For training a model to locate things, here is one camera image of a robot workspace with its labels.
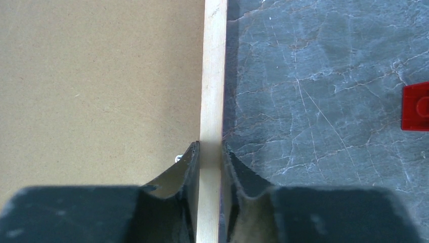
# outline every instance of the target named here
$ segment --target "gray slate tabletop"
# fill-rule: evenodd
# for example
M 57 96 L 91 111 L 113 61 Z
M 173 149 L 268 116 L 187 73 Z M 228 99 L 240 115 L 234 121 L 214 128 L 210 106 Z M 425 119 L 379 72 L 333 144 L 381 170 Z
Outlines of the gray slate tabletop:
M 429 242 L 429 133 L 400 128 L 428 18 L 429 0 L 230 0 L 226 141 L 275 184 L 389 188 Z

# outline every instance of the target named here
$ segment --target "wooden edge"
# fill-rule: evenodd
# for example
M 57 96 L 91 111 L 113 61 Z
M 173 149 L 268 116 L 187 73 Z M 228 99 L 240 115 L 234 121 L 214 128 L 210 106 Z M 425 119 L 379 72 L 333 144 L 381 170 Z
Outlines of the wooden edge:
M 206 0 L 200 117 L 197 243 L 218 243 L 227 0 Z

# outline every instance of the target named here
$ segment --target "red block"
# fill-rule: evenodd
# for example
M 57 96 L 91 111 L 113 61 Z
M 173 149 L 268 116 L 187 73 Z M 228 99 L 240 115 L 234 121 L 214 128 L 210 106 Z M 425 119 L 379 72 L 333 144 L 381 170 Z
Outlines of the red block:
M 429 131 L 429 82 L 404 87 L 402 130 Z

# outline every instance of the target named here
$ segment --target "wooden strip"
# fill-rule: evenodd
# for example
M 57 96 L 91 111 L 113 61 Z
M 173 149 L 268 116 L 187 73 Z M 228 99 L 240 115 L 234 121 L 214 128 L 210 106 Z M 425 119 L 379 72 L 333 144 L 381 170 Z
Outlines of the wooden strip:
M 205 1 L 197 243 L 219 241 L 227 6 Z

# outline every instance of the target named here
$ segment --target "red toy block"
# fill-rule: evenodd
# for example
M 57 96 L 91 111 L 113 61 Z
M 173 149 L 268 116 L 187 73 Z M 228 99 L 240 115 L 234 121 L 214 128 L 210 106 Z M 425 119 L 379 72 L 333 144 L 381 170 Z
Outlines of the red toy block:
M 402 130 L 429 131 L 429 82 L 404 87 Z

